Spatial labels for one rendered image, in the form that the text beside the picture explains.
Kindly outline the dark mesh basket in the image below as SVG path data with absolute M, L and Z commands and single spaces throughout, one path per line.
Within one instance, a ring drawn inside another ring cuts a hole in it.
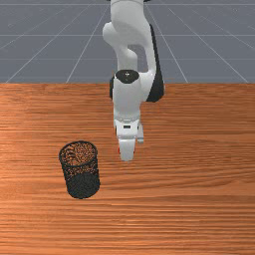
M 100 189 L 98 150 L 89 141 L 67 143 L 59 152 L 67 191 L 77 199 L 95 195 Z

